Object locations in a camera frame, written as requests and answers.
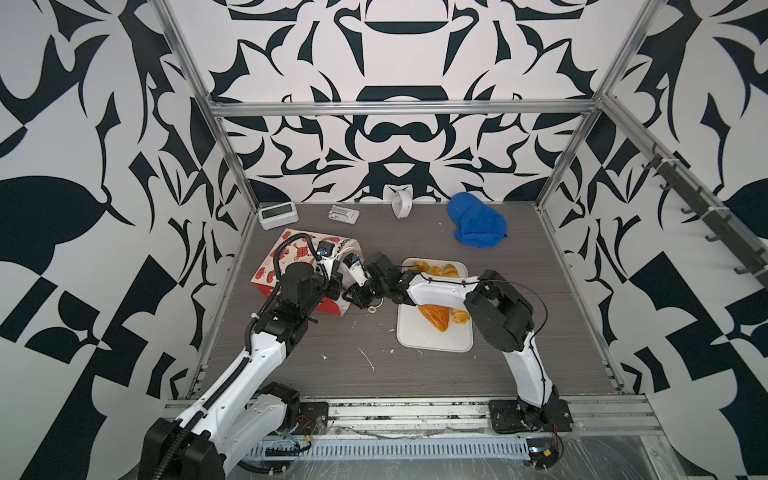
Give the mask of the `red white paper bag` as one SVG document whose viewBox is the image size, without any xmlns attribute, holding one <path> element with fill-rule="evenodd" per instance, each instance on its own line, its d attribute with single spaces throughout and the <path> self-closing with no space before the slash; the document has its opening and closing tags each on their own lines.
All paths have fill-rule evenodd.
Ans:
<svg viewBox="0 0 768 480">
<path fill-rule="evenodd" d="M 277 241 L 271 248 L 268 255 L 259 265 L 259 268 L 254 271 L 250 282 L 265 296 L 268 297 L 273 291 L 277 278 L 274 268 L 274 257 L 277 253 L 277 248 L 285 240 L 289 239 L 293 235 L 297 234 L 298 230 L 292 228 L 285 228 L 279 235 Z M 339 272 L 343 276 L 342 290 L 346 290 L 353 283 L 354 279 L 349 272 L 348 267 L 344 265 L 343 260 L 349 255 L 355 255 L 358 257 L 361 263 L 364 262 L 364 255 L 360 248 L 360 244 L 356 239 L 332 235 L 323 234 L 318 232 L 307 232 L 307 235 L 311 237 L 312 244 L 315 249 L 320 253 L 320 242 L 327 241 L 333 243 L 335 248 L 333 253 L 340 262 Z M 318 262 L 314 259 L 310 252 L 310 248 L 305 239 L 292 240 L 284 248 L 280 255 L 278 262 L 281 267 L 281 271 L 285 272 L 288 265 L 295 262 L 305 262 L 312 265 L 316 271 L 319 270 Z M 317 310 L 321 313 L 328 313 L 337 316 L 343 316 L 352 304 L 339 297 L 338 300 L 332 300 L 325 298 L 318 306 Z"/>
</svg>

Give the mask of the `pale twisted fake bread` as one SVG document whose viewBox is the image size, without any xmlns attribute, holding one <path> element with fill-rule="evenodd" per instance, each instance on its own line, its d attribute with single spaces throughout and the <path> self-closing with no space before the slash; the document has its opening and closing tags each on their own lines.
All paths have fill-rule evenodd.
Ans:
<svg viewBox="0 0 768 480">
<path fill-rule="evenodd" d="M 445 264 L 443 266 L 432 266 L 429 270 L 432 276 L 459 278 L 459 272 L 454 264 Z"/>
</svg>

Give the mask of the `brown triangular fake pastry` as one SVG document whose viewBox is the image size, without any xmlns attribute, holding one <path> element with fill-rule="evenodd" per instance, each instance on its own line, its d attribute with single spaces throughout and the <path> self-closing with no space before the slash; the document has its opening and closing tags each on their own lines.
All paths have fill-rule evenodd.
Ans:
<svg viewBox="0 0 768 480">
<path fill-rule="evenodd" d="M 420 305 L 418 310 L 438 331 L 445 332 L 448 329 L 451 320 L 451 310 L 448 307 Z"/>
</svg>

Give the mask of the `yellow fake bread bun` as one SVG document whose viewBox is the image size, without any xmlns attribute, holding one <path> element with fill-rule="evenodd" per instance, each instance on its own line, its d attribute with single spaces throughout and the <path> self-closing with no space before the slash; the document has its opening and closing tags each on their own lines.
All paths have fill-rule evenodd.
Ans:
<svg viewBox="0 0 768 480">
<path fill-rule="evenodd" d="M 412 268 L 422 273 L 431 272 L 431 266 L 427 262 L 423 262 L 423 261 L 415 261 L 412 265 Z"/>
</svg>

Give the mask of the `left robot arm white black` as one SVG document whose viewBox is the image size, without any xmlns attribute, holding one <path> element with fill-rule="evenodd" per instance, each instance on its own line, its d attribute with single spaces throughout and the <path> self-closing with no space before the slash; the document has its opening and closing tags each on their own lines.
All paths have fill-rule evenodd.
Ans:
<svg viewBox="0 0 768 480">
<path fill-rule="evenodd" d="M 286 267 L 225 372 L 174 420 L 159 419 L 147 431 L 139 478 L 223 479 L 266 436 L 295 429 L 299 393 L 265 381 L 307 332 L 314 310 L 339 297 L 338 268 L 336 261 Z"/>
</svg>

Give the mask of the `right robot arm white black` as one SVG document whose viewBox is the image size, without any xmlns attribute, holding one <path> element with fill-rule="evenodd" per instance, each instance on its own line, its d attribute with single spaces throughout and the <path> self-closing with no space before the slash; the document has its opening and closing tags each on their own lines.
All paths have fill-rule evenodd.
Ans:
<svg viewBox="0 0 768 480">
<path fill-rule="evenodd" d="M 520 410 L 543 422 L 559 400 L 536 345 L 532 305 L 503 276 L 445 277 L 396 266 L 377 252 L 367 263 L 348 254 L 343 264 L 353 278 L 343 297 L 369 308 L 382 299 L 410 307 L 446 307 L 469 314 L 488 344 L 501 351 L 514 377 Z"/>
</svg>

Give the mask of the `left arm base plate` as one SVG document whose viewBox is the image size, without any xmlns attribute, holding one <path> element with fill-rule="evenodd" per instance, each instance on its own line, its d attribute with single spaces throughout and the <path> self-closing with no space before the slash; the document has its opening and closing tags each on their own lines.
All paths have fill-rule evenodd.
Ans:
<svg viewBox="0 0 768 480">
<path fill-rule="evenodd" d="M 298 397 L 285 400 L 273 395 L 260 395 L 237 425 L 239 430 L 254 439 L 284 432 L 312 435 L 325 429 L 328 411 L 327 402 L 302 402 Z"/>
</svg>

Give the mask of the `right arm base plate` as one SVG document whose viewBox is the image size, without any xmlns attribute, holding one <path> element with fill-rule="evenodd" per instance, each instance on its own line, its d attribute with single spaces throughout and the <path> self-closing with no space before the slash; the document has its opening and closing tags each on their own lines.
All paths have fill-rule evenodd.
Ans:
<svg viewBox="0 0 768 480">
<path fill-rule="evenodd" d="M 554 398 L 542 408 L 519 400 L 488 402 L 491 428 L 498 434 L 571 432 L 572 420 L 566 401 Z"/>
</svg>

